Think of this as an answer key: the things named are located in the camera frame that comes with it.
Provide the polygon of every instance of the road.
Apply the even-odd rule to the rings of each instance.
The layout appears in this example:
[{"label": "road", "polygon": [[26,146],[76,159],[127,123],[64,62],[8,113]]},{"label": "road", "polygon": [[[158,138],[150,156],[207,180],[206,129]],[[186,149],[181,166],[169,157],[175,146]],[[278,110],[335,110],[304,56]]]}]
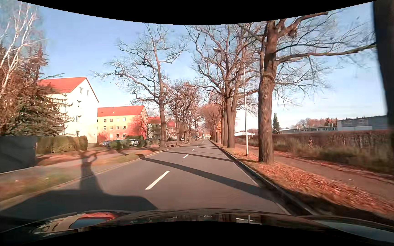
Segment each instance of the road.
[{"label": "road", "polygon": [[[38,220],[96,209],[193,208],[249,209],[283,214],[282,207],[273,201],[275,198],[270,191],[260,188],[216,146],[204,139],[31,198],[3,210],[0,215]],[[13,227],[7,222],[0,223],[0,230]]]}]

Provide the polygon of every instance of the white car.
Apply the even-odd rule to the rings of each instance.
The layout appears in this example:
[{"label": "white car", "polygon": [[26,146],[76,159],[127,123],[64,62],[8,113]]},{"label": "white car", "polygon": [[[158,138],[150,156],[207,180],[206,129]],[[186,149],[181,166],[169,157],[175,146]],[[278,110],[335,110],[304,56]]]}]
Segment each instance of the white car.
[{"label": "white car", "polygon": [[136,146],[136,145],[138,145],[138,140],[136,140],[136,139],[130,139],[130,145],[131,145],[131,146]]}]

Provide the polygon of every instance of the fallen leaves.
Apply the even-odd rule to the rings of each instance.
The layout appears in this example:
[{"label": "fallen leaves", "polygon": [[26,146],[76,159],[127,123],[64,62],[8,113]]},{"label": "fallen leaves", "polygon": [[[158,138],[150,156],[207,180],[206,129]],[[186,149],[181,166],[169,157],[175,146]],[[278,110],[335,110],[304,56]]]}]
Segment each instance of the fallen leaves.
[{"label": "fallen leaves", "polygon": [[244,150],[226,148],[226,150],[242,160],[253,169],[265,174],[268,178],[286,190],[319,197],[333,204],[343,205],[394,217],[394,200],[377,197],[359,188],[342,182],[329,180],[323,176],[306,172],[302,169],[276,162],[265,165],[258,162],[258,157]]}]

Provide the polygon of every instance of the lamp post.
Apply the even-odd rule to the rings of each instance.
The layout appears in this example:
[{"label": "lamp post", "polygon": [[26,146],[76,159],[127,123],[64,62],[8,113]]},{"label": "lamp post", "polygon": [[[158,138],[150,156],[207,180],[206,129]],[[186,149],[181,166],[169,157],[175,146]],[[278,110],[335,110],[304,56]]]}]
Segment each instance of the lamp post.
[{"label": "lamp post", "polygon": [[243,66],[243,82],[244,82],[244,127],[245,127],[245,130],[246,130],[246,155],[249,155],[249,137],[248,137],[248,135],[247,135],[248,132],[247,132],[247,110],[246,110],[246,70],[245,70],[245,68],[244,68],[243,59],[241,59],[239,56],[237,56],[237,55],[234,54],[234,53],[230,53],[230,52],[224,51],[224,50],[222,50],[222,49],[218,49],[218,48],[216,48],[216,47],[214,47],[214,51],[217,52],[217,53],[224,52],[224,53],[227,53],[227,54],[236,56],[236,57],[241,61],[241,65]]}]

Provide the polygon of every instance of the sidewalk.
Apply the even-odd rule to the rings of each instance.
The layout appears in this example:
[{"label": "sidewalk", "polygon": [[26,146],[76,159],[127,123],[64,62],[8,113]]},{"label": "sidewalk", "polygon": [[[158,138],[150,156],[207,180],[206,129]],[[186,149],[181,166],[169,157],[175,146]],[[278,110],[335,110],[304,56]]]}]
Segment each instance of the sidewalk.
[{"label": "sidewalk", "polygon": [[[237,144],[236,148],[245,150],[246,146]],[[249,153],[258,156],[258,147],[249,146]],[[338,165],[327,161],[301,160],[289,154],[275,152],[275,162],[297,167],[330,180],[339,181],[353,187],[359,187],[371,194],[387,200],[394,200],[394,181],[386,175],[377,175],[370,171]]]}]

